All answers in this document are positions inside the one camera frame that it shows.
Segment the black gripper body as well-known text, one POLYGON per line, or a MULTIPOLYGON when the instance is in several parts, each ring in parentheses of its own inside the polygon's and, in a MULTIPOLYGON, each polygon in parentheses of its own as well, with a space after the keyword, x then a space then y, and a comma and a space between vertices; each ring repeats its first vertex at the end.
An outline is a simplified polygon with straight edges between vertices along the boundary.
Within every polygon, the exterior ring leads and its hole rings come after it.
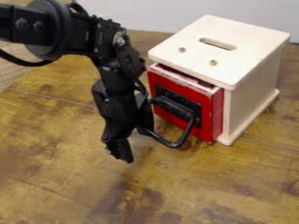
POLYGON ((98 80, 91 93, 98 111, 106 120, 106 128, 102 135, 102 142, 107 145, 115 140, 130 138, 134 129, 139 124, 139 109, 147 98, 147 94, 135 94, 131 88, 127 93, 112 95, 108 93, 102 80, 98 80))

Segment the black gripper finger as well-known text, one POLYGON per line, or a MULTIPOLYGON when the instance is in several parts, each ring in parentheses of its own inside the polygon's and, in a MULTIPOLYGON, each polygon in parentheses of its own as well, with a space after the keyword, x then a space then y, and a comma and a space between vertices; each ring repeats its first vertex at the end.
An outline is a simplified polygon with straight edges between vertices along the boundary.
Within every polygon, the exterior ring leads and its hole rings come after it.
POLYGON ((126 161, 128 164, 135 161, 130 142, 127 139, 111 141, 108 143, 108 150, 111 151, 111 155, 116 159, 126 161))
POLYGON ((155 130, 152 107, 147 101, 143 103, 142 108, 139 109, 139 124, 136 129, 139 132, 143 132, 144 130, 155 130))

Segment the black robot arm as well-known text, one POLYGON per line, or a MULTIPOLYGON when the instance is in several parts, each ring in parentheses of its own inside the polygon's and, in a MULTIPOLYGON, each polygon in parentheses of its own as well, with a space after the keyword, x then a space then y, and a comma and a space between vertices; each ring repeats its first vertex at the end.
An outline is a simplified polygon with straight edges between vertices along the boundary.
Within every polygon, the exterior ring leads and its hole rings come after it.
POLYGON ((132 163, 128 138, 135 130, 154 127, 154 114, 139 80, 146 60, 127 29, 91 16, 79 3, 32 0, 27 6, 0 3, 0 40, 24 45, 40 59, 26 61, 0 49, 0 58, 24 67, 46 66, 67 54, 91 59, 100 75, 91 93, 106 120, 102 142, 115 158, 132 163))

